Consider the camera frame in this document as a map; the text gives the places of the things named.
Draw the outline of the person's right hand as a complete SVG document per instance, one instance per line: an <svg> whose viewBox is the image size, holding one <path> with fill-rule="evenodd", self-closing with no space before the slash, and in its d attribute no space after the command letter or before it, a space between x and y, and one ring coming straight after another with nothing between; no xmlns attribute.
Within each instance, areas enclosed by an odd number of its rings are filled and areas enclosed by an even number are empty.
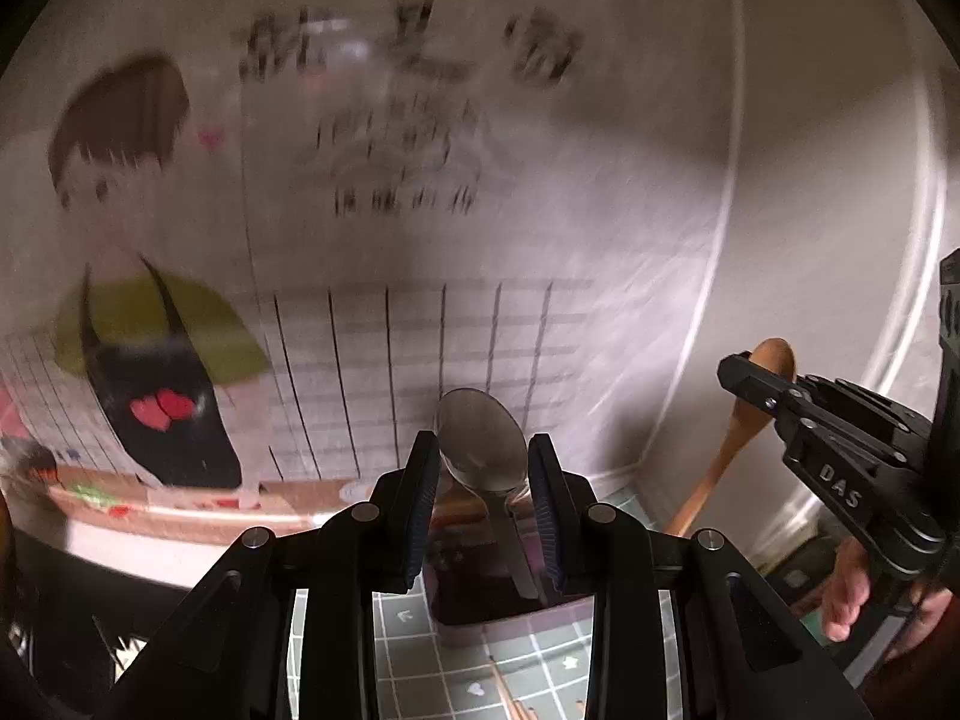
<svg viewBox="0 0 960 720"><path fill-rule="evenodd" d="M820 603L820 629L828 642L846 642L866 611L884 600L884 592L877 590L878 582L880 577L871 575L866 548L852 536L846 538L836 551ZM953 600L949 589L932 580L914 582L901 596L913 606L913 617L890 645L887 661L918 649L939 626Z"/></svg>

